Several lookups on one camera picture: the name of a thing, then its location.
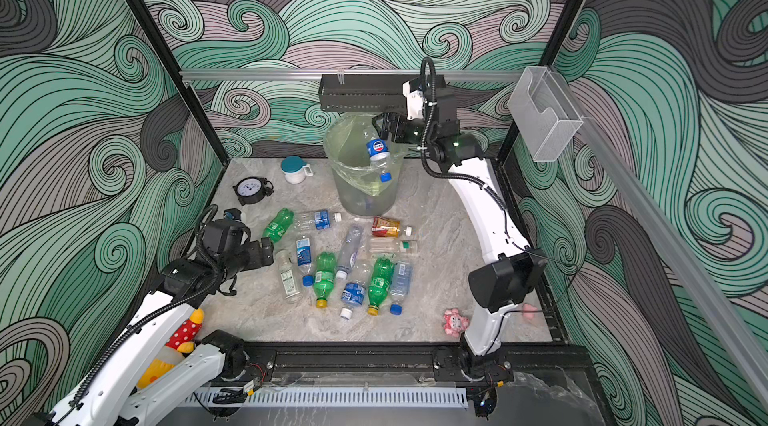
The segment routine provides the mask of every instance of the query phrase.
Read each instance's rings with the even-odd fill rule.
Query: swirl pattern wallpaper
[[[768,0],[586,0],[556,68],[768,346]],[[547,278],[619,424],[768,414],[577,134],[559,162],[514,145]],[[574,277],[577,268],[579,274]]]
[[[521,70],[537,64],[565,0],[144,0],[182,69]],[[234,157],[324,156],[339,117],[314,81],[198,81]],[[504,139],[513,84],[452,87],[465,132],[485,149]]]
[[[0,0],[0,423],[80,380],[221,164],[124,0]]]

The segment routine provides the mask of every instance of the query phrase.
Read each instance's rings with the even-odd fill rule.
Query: clock face
[[[256,178],[245,178],[237,185],[237,194],[241,196],[253,196],[261,190],[261,181]]]

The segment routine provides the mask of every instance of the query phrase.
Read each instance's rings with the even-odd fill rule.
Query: teal lid
[[[283,172],[296,172],[304,167],[304,160],[298,156],[288,156],[280,163]]]

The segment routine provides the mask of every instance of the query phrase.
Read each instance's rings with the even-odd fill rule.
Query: marble tabletop
[[[341,212],[341,223],[310,233],[313,260],[322,251],[338,253],[347,229],[354,222],[362,225],[366,233],[370,230],[370,218],[355,218],[341,207],[328,160],[308,160],[314,176],[297,185],[285,181],[280,162],[254,158],[233,160],[213,203],[219,206],[220,212],[240,208],[245,223],[256,237],[260,237],[283,207],[294,212],[323,209]],[[274,194],[257,204],[240,206],[232,186],[247,176],[265,176],[274,184]],[[400,316],[389,313],[389,299],[381,307],[379,316],[369,316],[366,299],[351,320],[341,318],[343,284],[335,285],[326,309],[314,306],[312,288],[302,287],[302,299],[289,304],[283,297],[277,271],[270,266],[239,274],[236,296],[208,296],[201,306],[205,311],[201,334],[223,329],[247,341],[264,342],[454,341],[443,331],[443,313],[447,308],[458,308],[464,316],[472,315],[474,300],[467,274],[484,266],[475,229],[462,202],[448,181],[427,175],[417,160],[406,160],[398,184],[398,200],[385,216],[414,226],[414,238],[418,241],[418,253],[407,257],[414,273]],[[275,246],[275,251],[287,249],[294,264],[297,237],[297,228],[292,226]],[[536,309],[540,307],[535,292],[525,301]],[[549,342],[552,337],[541,313],[534,313],[532,318],[511,314],[505,322],[502,340]]]

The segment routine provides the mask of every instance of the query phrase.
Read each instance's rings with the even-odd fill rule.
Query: white jar
[[[286,181],[291,184],[299,184],[307,176],[314,176],[310,165],[298,156],[288,156],[280,163],[280,168],[286,176]]]

